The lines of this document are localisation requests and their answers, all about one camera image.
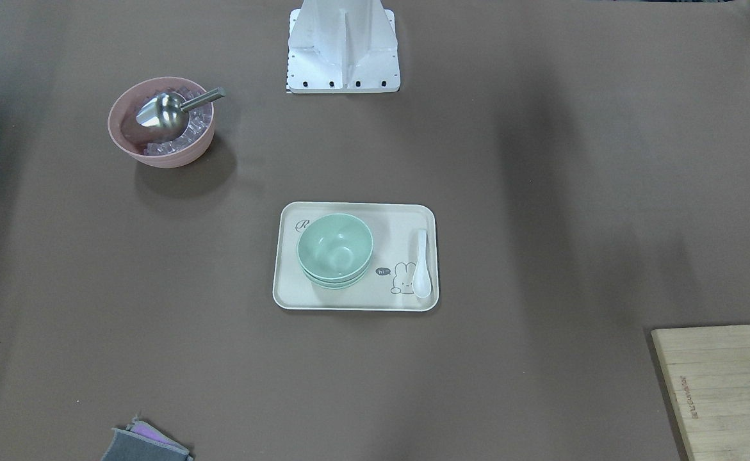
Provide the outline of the grey folded cloth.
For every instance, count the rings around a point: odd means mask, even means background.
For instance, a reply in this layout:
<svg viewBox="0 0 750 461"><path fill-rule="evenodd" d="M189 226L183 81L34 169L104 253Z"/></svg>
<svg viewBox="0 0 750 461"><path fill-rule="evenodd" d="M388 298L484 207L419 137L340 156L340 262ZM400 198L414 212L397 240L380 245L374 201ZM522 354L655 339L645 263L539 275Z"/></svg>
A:
<svg viewBox="0 0 750 461"><path fill-rule="evenodd" d="M123 428L112 429L112 439L102 460L193 460L190 449L167 437L152 424L133 418Z"/></svg>

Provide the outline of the cream rabbit serving tray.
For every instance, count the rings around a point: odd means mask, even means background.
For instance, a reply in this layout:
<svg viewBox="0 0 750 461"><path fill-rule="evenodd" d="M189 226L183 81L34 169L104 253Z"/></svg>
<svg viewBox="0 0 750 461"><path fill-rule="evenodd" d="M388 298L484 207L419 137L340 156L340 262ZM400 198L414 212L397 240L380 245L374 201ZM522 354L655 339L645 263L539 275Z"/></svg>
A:
<svg viewBox="0 0 750 461"><path fill-rule="evenodd" d="M371 265L360 280L344 289L316 285L298 264L301 234L316 219L332 213L363 219L374 237ZM422 231L426 245L420 274L428 275L431 286L425 297L418 296L413 286ZM289 310L430 311L439 301L436 217L421 204L290 202L280 216L272 296L278 306Z"/></svg>

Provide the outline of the metal ice scoop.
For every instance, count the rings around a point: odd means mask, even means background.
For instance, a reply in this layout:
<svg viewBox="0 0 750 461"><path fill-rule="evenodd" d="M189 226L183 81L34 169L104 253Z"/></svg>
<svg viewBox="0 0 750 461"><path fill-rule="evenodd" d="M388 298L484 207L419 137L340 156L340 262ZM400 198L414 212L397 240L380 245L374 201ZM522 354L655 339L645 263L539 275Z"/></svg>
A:
<svg viewBox="0 0 750 461"><path fill-rule="evenodd" d="M226 91L222 87L188 100L176 92L160 92L138 109L135 120L152 135L153 142L167 142L177 139L186 131L190 111L225 96Z"/></svg>

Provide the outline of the pink bowl with ice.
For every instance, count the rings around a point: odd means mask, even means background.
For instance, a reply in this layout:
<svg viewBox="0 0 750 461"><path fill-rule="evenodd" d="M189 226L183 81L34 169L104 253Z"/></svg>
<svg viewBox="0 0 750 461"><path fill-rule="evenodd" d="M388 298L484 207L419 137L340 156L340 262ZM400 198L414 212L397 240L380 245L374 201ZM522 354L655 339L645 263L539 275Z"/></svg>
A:
<svg viewBox="0 0 750 461"><path fill-rule="evenodd" d="M185 99L202 95L208 88L184 77L164 76L142 81L118 97L106 117L106 129L114 146L144 165L157 168L177 168L202 157L213 143L217 116L210 102L192 111L190 125L179 139L158 144L137 144L126 139L121 131L125 119L138 113L144 103L162 91L181 94Z"/></svg>

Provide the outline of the white ceramic spoon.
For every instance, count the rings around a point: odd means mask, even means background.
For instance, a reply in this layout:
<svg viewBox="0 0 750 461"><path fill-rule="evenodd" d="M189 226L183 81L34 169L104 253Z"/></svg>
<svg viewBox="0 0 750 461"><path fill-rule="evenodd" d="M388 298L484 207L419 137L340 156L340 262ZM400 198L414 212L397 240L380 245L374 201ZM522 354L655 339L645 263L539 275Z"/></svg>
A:
<svg viewBox="0 0 750 461"><path fill-rule="evenodd" d="M432 292L432 281L428 273L427 265L427 231L419 229L416 236L416 268L413 275L412 286L416 297L428 298Z"/></svg>

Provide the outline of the green bowl on tray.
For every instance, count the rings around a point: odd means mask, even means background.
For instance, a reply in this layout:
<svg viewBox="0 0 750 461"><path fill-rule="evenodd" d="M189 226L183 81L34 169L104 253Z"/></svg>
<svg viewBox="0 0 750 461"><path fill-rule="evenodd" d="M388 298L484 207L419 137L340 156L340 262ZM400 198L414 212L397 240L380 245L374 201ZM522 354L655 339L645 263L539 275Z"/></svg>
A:
<svg viewBox="0 0 750 461"><path fill-rule="evenodd" d="M325 280L320 280L316 277L313 277L313 275L310 275L310 274L306 274L306 277L313 284L319 287L325 288L325 289L345 289L350 286L353 286L354 284L358 283L358 281L362 280L364 277L364 274L358 275L358 277L355 277L354 279L350 279L346 281L325 281Z"/></svg>

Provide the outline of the green bowl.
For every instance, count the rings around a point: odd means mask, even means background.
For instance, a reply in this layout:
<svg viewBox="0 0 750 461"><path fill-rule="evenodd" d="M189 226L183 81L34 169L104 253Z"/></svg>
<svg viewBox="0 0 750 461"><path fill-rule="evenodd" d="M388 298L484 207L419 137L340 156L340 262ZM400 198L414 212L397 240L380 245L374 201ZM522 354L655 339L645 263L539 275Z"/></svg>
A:
<svg viewBox="0 0 750 461"><path fill-rule="evenodd" d="M307 277L308 280L310 280L312 283L316 284L317 286L324 287L326 289L343 289L349 286L354 285L358 281L362 280L363 277L365 277L366 272L363 271L360 274L356 275L356 277L352 277L348 280L336 280L336 281L327 281L323 280L319 277L316 277L316 275L310 274L309 271L307 271L304 268L301 268L301 272Z"/></svg>
<svg viewBox="0 0 750 461"><path fill-rule="evenodd" d="M346 281L325 281L325 280L320 280L316 277L313 277L313 275L310 275L310 274L306 274L306 277L313 284L319 287L325 288L325 289L345 289L350 286L353 286L354 284L358 283L358 281L362 280L364 277L364 274L358 275L358 277L355 277L354 279L350 279Z"/></svg>
<svg viewBox="0 0 750 461"><path fill-rule="evenodd" d="M371 265L373 251L371 228L348 213L327 214L311 222L296 248L301 268L327 281L356 277Z"/></svg>

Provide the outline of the wooden cutting board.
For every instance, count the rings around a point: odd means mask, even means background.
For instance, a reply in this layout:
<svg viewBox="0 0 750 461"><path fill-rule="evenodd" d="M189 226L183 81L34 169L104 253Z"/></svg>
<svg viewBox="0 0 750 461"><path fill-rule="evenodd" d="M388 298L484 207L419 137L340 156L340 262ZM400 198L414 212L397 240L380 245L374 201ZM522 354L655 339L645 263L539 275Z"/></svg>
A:
<svg viewBox="0 0 750 461"><path fill-rule="evenodd" d="M651 333L690 460L750 460L750 325Z"/></svg>

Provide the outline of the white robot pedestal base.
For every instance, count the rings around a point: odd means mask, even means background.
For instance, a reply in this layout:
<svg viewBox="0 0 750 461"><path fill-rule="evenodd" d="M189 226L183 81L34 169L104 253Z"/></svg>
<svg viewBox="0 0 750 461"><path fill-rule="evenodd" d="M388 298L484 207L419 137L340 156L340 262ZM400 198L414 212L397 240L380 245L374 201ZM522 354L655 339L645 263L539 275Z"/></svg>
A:
<svg viewBox="0 0 750 461"><path fill-rule="evenodd" d="M304 1L289 13L286 89L394 93L401 87L395 13L380 1Z"/></svg>

